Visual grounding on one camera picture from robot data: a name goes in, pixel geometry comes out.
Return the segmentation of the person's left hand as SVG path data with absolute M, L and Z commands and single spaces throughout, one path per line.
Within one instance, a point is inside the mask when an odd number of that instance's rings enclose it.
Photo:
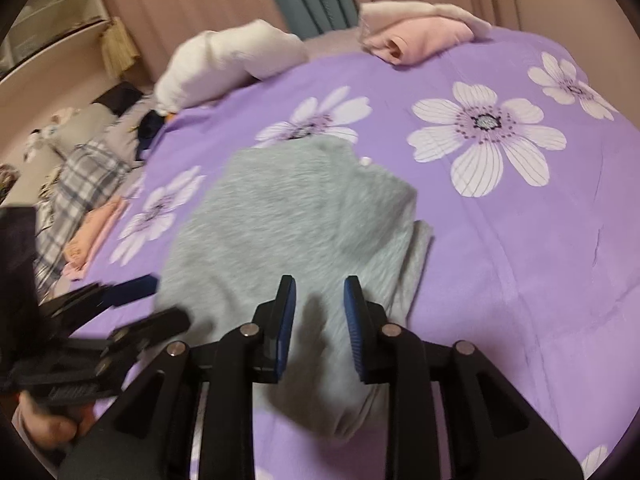
M 93 403 L 72 406 L 70 416 L 55 415 L 38 405 L 27 391 L 22 391 L 12 424 L 36 448 L 51 451 L 83 437 L 95 421 Z

